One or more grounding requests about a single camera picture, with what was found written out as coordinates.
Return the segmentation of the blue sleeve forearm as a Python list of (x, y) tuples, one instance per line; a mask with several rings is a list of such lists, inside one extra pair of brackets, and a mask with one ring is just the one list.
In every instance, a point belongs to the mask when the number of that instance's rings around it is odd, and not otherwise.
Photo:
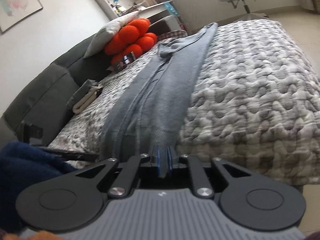
[(1, 150), (1, 229), (16, 233), (23, 224), (16, 211), (16, 199), (27, 187), (76, 171), (58, 157), (15, 141)]

